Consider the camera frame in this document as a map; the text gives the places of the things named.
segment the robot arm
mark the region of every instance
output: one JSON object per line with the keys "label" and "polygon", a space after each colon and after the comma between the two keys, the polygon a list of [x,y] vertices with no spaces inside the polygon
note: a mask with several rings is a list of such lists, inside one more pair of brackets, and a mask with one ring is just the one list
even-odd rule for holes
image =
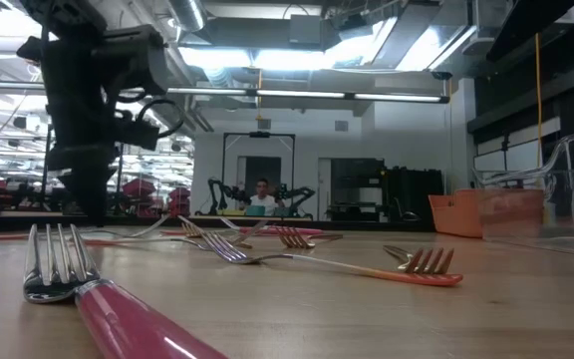
{"label": "robot arm", "polygon": [[307,186],[302,186],[300,188],[286,189],[286,186],[281,185],[281,188],[278,191],[276,198],[289,199],[298,195],[302,195],[300,199],[295,200],[293,203],[291,203],[291,205],[289,205],[289,215],[295,216],[298,213],[298,207],[300,206],[300,204],[305,202],[305,200],[311,198],[314,194],[316,194],[316,192]]}
{"label": "robot arm", "polygon": [[[230,187],[218,179],[209,179],[207,184],[209,185],[209,194],[211,195],[211,207],[209,208],[209,214],[211,215],[218,214],[217,207],[218,210],[227,208],[226,197],[250,203],[249,196],[247,196],[244,190],[238,189],[238,187]],[[218,190],[220,190],[220,200],[216,200],[216,194],[214,193],[215,185],[218,185]]]}
{"label": "robot arm", "polygon": [[[143,120],[143,107],[133,121],[117,102],[136,102],[167,91],[164,43],[151,25],[107,30],[103,16],[87,0],[20,0],[28,14],[43,26],[41,39],[30,37],[17,55],[41,64],[48,113],[56,143],[46,157],[49,170],[70,169],[60,177],[88,217],[101,224],[106,214],[109,165],[118,155],[116,143],[155,150],[158,128]],[[49,41],[53,32],[59,40]],[[121,90],[143,88],[134,98]]]}

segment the clear plastic container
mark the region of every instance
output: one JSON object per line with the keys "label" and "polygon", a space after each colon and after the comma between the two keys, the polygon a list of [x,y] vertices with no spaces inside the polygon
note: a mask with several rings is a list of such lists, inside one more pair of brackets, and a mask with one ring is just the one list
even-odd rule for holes
{"label": "clear plastic container", "polygon": [[484,239],[574,253],[574,135],[542,168],[475,175]]}

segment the person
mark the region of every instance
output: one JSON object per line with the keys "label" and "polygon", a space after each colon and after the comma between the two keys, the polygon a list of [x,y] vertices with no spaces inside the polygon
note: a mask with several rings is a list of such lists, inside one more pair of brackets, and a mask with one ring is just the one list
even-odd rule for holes
{"label": "person", "polygon": [[256,195],[250,200],[250,205],[264,206],[265,215],[273,215],[277,206],[285,206],[282,200],[276,200],[273,195],[269,195],[269,181],[267,179],[259,179],[256,182]]}

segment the orange box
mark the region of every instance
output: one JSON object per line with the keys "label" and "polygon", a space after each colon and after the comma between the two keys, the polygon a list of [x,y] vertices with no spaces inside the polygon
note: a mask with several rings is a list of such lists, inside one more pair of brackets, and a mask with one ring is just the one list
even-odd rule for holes
{"label": "orange box", "polygon": [[475,189],[459,189],[455,195],[430,195],[429,202],[435,231],[482,238]]}

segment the fork handle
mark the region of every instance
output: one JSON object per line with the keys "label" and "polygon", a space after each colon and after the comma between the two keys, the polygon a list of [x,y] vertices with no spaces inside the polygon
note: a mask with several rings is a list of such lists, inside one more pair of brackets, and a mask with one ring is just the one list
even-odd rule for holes
{"label": "fork handle", "polygon": [[360,274],[364,276],[370,276],[380,279],[394,280],[404,283],[412,284],[423,284],[423,285],[437,285],[437,286],[452,286],[456,285],[463,280],[461,274],[441,274],[441,275],[418,275],[418,274],[407,274],[391,272],[387,270],[374,269],[368,267],[362,267],[358,265],[345,264],[332,260],[325,260],[319,258],[313,258],[306,255],[293,254],[293,259],[303,260],[308,262],[314,262],[318,264],[325,264],[335,268],[341,268],[348,270],[355,274]]}
{"label": "fork handle", "polygon": [[226,358],[109,280],[86,283],[76,298],[105,358]]}

